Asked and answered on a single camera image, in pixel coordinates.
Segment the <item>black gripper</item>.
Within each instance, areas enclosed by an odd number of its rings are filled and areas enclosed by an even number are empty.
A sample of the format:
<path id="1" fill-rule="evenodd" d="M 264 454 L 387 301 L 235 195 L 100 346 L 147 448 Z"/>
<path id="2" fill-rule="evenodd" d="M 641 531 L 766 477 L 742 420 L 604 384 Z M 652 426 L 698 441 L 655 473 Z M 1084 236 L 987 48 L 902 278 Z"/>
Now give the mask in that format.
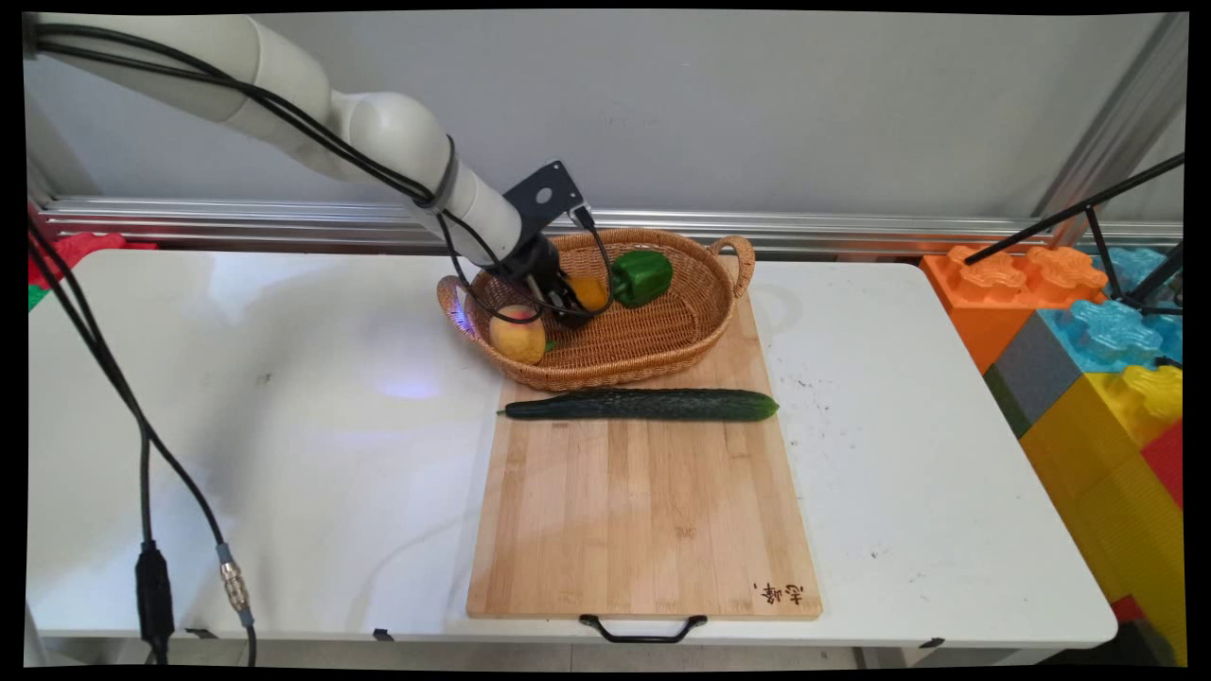
<path id="1" fill-rule="evenodd" d="M 534 234 L 513 248 L 503 259 L 499 275 L 520 292 L 551 302 L 553 319 L 566 328 L 580 328 L 595 316 L 574 292 L 579 279 L 561 269 L 558 250 L 544 234 Z"/>

